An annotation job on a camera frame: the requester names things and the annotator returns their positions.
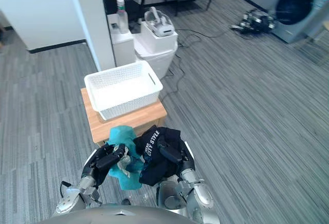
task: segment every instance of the washing machine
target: washing machine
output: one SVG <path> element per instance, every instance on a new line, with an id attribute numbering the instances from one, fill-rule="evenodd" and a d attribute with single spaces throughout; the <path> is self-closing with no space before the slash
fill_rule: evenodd
<path id="1" fill-rule="evenodd" d="M 305 37 L 312 20 L 329 11 L 329 0 L 278 0 L 272 9 L 277 17 L 277 25 L 272 32 L 292 43 Z"/>

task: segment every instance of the floor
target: floor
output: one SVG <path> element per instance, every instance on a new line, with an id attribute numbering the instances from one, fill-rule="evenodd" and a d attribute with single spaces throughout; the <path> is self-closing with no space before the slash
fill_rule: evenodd
<path id="1" fill-rule="evenodd" d="M 217 38 L 180 31 L 180 48 L 162 82 L 166 125 L 181 130 L 198 174 L 226 223 L 329 223 L 328 45 L 300 50 L 274 35 L 241 38 L 228 30 L 243 0 L 186 3 L 172 20 Z M 172 15 L 174 8 L 161 7 Z M 88 48 L 29 54 L 13 32 L 0 52 L 0 223 L 49 218 L 61 180 L 77 183 L 96 148 L 80 88 L 96 71 Z M 155 206 L 155 189 L 100 187 L 103 202 Z"/>

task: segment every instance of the wooden stool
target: wooden stool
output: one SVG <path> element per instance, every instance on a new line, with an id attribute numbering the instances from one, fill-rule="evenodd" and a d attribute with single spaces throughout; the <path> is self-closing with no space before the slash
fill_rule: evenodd
<path id="1" fill-rule="evenodd" d="M 316 43 L 328 32 L 329 32 L 329 21 L 325 21 L 323 22 L 321 28 L 315 33 L 314 38 L 309 37 L 304 42 L 302 42 L 299 46 L 297 46 L 297 48 L 300 49 L 304 45 L 310 42 Z M 326 60 L 329 60 L 329 53 L 322 59 L 321 64 L 323 64 Z"/>
<path id="2" fill-rule="evenodd" d="M 162 126 L 167 116 L 165 108 L 158 100 L 149 106 L 142 107 L 128 114 L 110 120 L 103 120 L 99 113 L 93 110 L 86 88 L 81 89 L 81 95 L 86 109 L 93 142 L 100 147 L 108 140 L 109 131 L 112 127 L 118 125 L 131 126 L 136 135 L 140 136 L 152 125 Z"/>

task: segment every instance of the baseboard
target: baseboard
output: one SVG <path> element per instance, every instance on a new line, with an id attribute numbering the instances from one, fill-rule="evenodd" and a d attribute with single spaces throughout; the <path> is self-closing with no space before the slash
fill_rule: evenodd
<path id="1" fill-rule="evenodd" d="M 263 12 L 267 12 L 268 11 L 265 8 L 261 7 L 260 5 L 257 5 L 255 2 L 253 2 L 251 0 L 245 0 L 245 1 L 248 2 L 249 4 L 251 4 L 252 6 L 258 8 L 259 10 L 263 11 Z"/>
<path id="2" fill-rule="evenodd" d="M 179 1 L 179 2 L 188 2 L 188 1 L 197 1 L 197 0 L 187 0 L 187 1 Z M 170 5 L 176 3 L 176 0 L 168 1 L 168 2 L 158 2 L 158 3 L 150 3 L 145 4 L 144 7 L 156 7 L 156 6 L 163 6 L 163 5 Z"/>
<path id="3" fill-rule="evenodd" d="M 42 47 L 42 48 L 36 48 L 36 49 L 31 49 L 28 50 L 30 53 L 38 53 L 41 51 L 46 51 L 46 50 L 50 50 L 50 49 L 54 49 L 54 48 L 61 48 L 61 47 L 65 47 L 65 46 L 69 46 L 69 45 L 73 45 L 73 44 L 78 44 L 78 43 L 85 43 L 86 40 L 77 40 L 77 41 L 72 41 L 72 42 L 67 42 L 67 43 L 60 43 L 60 44 L 56 44 L 56 45 L 51 45 L 51 46 L 47 46 L 47 47 Z"/>

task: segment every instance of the trash can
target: trash can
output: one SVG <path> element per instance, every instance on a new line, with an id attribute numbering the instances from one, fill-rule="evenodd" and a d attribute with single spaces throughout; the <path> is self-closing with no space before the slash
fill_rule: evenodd
<path id="1" fill-rule="evenodd" d="M 141 23 L 141 33 L 133 34 L 137 60 L 147 61 L 159 79 L 162 79 L 178 48 L 177 33 L 159 38 Z"/>
<path id="2" fill-rule="evenodd" d="M 159 79 L 162 79 L 175 56 L 178 44 L 172 50 L 161 53 L 149 53 L 137 40 L 134 40 L 137 60 L 147 61 Z"/>

